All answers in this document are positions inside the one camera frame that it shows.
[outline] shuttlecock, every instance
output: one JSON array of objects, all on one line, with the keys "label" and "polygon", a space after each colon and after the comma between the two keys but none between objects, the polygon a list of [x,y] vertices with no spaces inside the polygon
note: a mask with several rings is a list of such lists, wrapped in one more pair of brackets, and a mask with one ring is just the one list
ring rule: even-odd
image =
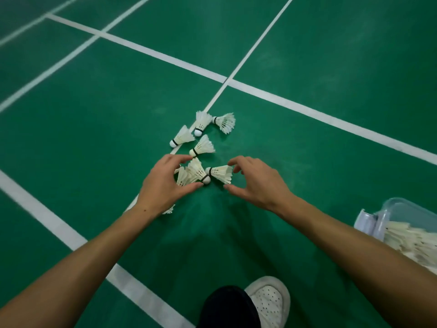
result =
[{"label": "shuttlecock", "polygon": [[170,146],[172,148],[175,148],[180,144],[192,142],[193,140],[194,136],[191,134],[187,126],[183,126],[182,129],[179,130],[176,137],[172,141],[170,141]]},{"label": "shuttlecock", "polygon": [[197,177],[189,173],[184,167],[179,168],[178,180],[176,184],[179,186],[185,186],[187,184],[197,181]]},{"label": "shuttlecock", "polygon": [[211,178],[206,175],[205,170],[202,167],[202,163],[196,157],[188,164],[187,172],[195,176],[198,180],[200,180],[200,182],[205,185],[211,182]]},{"label": "shuttlecock", "polygon": [[222,132],[228,134],[235,126],[234,113],[216,116],[212,119],[212,123],[216,124]]},{"label": "shuttlecock", "polygon": [[215,151],[214,145],[209,140],[208,135],[204,135],[200,138],[197,145],[193,149],[190,149],[189,153],[191,156],[197,156],[202,153],[214,153]]},{"label": "shuttlecock", "polygon": [[206,175],[213,176],[219,181],[225,184],[231,184],[232,179],[232,169],[231,166],[220,166],[220,167],[208,167],[205,169]]},{"label": "shuttlecock", "polygon": [[172,214],[173,213],[173,206],[171,206],[169,209],[167,209],[163,214]]},{"label": "shuttlecock", "polygon": [[210,124],[212,121],[212,116],[208,114],[206,111],[197,111],[196,112],[196,123],[194,124],[194,135],[196,137],[200,137],[203,134],[203,130]]}]

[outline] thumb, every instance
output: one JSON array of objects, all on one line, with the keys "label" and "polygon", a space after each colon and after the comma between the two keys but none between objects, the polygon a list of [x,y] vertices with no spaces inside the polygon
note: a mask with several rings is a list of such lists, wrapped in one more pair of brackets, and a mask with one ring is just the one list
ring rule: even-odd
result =
[{"label": "thumb", "polygon": [[249,201],[249,192],[247,191],[247,189],[243,189],[232,184],[226,184],[223,187],[228,190],[230,194]]},{"label": "thumb", "polygon": [[181,186],[179,189],[179,198],[186,196],[189,193],[193,193],[197,189],[203,186],[202,182],[190,183],[184,186]]}]

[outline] left hand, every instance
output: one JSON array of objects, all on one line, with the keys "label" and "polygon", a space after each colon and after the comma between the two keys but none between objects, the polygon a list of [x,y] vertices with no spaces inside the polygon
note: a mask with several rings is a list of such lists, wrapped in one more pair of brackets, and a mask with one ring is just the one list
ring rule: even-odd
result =
[{"label": "left hand", "polygon": [[174,181],[174,171],[192,158],[191,155],[164,155],[145,178],[134,208],[156,217],[178,199],[202,187],[202,182],[178,186]]}]

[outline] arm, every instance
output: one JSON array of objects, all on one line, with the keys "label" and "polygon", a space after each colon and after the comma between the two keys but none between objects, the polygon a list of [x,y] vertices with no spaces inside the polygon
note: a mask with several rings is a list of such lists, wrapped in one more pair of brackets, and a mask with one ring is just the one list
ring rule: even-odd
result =
[{"label": "arm", "polygon": [[137,203],[112,226],[67,256],[0,310],[0,327],[73,327],[124,251],[157,216],[202,183],[176,185],[187,155],[165,155],[143,182]]},{"label": "arm", "polygon": [[373,237],[324,214],[290,192],[279,173],[259,159],[235,165],[247,187],[225,188],[270,210],[302,232],[345,270],[381,316],[394,327],[437,327],[437,276]]}]

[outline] hand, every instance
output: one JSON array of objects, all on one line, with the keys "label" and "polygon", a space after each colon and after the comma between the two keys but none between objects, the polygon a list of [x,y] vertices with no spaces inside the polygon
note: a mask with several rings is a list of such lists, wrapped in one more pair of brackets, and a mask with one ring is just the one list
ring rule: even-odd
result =
[{"label": "hand", "polygon": [[277,170],[270,168],[260,159],[249,156],[237,156],[229,160],[229,166],[235,166],[234,173],[241,171],[246,178],[246,188],[231,184],[224,186],[230,194],[245,199],[259,208],[278,215],[281,209],[291,201],[299,199],[290,192]]},{"label": "hand", "polygon": [[148,212],[155,218],[169,209],[178,199],[202,187],[202,182],[178,186],[174,181],[175,169],[192,158],[190,155],[164,155],[145,178],[134,208]]}]

